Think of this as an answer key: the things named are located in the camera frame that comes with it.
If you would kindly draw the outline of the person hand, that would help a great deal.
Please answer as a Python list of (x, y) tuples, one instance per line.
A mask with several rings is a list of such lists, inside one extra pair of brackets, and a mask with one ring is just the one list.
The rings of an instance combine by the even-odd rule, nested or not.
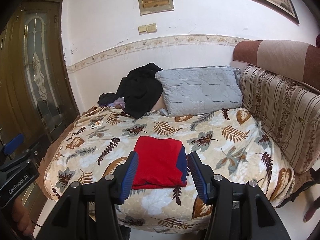
[(12, 206), (12, 218), (17, 225), (18, 231), (24, 236), (30, 236), (33, 233), (33, 226), (28, 214), (28, 210), (23, 206), (20, 198), (15, 199)]

